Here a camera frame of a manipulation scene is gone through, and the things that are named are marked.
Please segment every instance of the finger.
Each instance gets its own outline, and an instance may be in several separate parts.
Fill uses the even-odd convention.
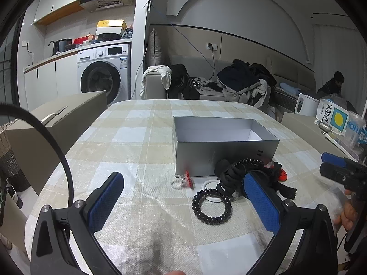
[[[353,208],[352,204],[350,203],[350,201],[347,201],[344,204],[344,214],[346,216],[346,218],[348,218],[349,220],[352,221],[356,221],[358,218],[358,213],[357,211]]]
[[[172,271],[167,273],[166,275],[186,275],[186,274],[182,271]]]
[[[338,226],[339,224],[341,224],[341,223],[342,223],[342,217],[339,215],[337,218],[335,218],[335,219],[333,220],[333,223],[334,223],[336,226]]]
[[[353,227],[353,221],[346,218],[344,211],[341,214],[342,225],[346,231],[350,231]]]

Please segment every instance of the backsplash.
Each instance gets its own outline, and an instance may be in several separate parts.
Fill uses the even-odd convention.
[[[134,20],[135,1],[132,5],[88,12],[82,10],[64,17],[46,28],[44,58],[52,56],[53,44],[49,42],[64,38],[75,39],[88,34],[95,35],[100,20],[124,19],[130,27]]]

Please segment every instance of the white towel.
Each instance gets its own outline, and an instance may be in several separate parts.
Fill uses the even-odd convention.
[[[160,75],[162,76],[162,85],[166,90],[168,90],[168,88],[171,85],[172,70],[168,66],[165,66],[165,65],[150,66],[143,73],[143,79],[140,85],[140,98],[141,99],[145,99],[145,76],[147,73],[153,72],[153,71],[160,73]]]

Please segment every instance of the pile of hair ties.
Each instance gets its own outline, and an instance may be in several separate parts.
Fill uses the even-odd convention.
[[[201,212],[200,206],[203,200],[203,197],[205,196],[216,196],[218,198],[221,198],[221,200],[224,203],[224,213],[219,217],[209,217],[205,215],[203,212]],[[221,193],[219,193],[216,189],[204,189],[200,190],[192,199],[192,209],[194,211],[194,214],[197,216],[198,219],[200,219],[202,222],[205,222],[207,224],[221,224],[228,220],[232,213],[232,205],[229,198]]]

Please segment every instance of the open box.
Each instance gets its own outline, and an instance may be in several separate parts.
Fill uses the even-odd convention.
[[[269,163],[279,139],[253,119],[173,117],[173,149],[176,174],[192,177],[214,175],[222,159],[243,158]]]

